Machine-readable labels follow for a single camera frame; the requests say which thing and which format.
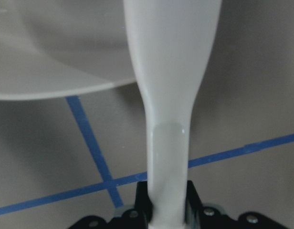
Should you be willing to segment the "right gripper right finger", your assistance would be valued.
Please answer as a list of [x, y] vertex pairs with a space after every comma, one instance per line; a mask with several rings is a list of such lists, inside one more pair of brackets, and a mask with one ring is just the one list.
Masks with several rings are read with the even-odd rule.
[[203, 204], [192, 181], [187, 181], [186, 228], [188, 229], [285, 229], [286, 226], [258, 212], [230, 218], [217, 207]]

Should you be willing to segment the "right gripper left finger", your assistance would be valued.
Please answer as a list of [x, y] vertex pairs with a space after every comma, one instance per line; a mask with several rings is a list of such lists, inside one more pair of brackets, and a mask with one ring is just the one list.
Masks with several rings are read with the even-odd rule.
[[120, 208], [107, 222], [95, 215], [81, 218], [70, 226], [71, 229], [147, 229], [152, 218], [153, 205], [147, 191], [147, 182], [138, 182], [134, 205]]

